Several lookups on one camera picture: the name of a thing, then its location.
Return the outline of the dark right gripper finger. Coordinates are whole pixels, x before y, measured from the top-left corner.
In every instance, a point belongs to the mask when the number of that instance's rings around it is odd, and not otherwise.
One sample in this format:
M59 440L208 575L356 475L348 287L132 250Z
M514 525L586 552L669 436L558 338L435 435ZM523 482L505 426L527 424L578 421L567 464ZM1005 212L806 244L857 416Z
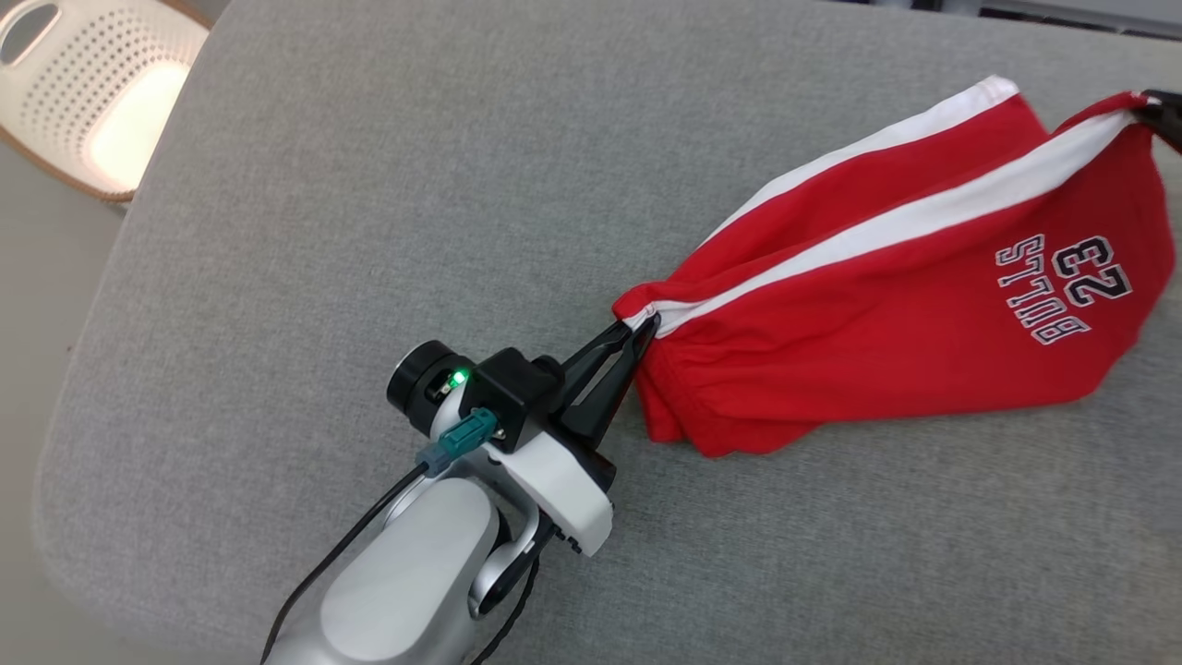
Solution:
M1174 152L1182 152L1181 93L1164 90L1144 90L1145 105L1139 107L1139 124L1149 128Z

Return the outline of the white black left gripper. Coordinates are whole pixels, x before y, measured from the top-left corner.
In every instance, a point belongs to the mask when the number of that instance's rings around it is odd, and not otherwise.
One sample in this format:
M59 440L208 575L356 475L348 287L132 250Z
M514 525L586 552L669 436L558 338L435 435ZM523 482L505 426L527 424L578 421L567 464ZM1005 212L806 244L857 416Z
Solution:
M518 348L483 361L439 341L411 348L392 371L387 400L426 433L417 455L426 472L392 514L436 481L470 476L595 555L613 522L608 464L577 441L600 444L660 324L658 314L642 317L636 330L616 321L561 366Z

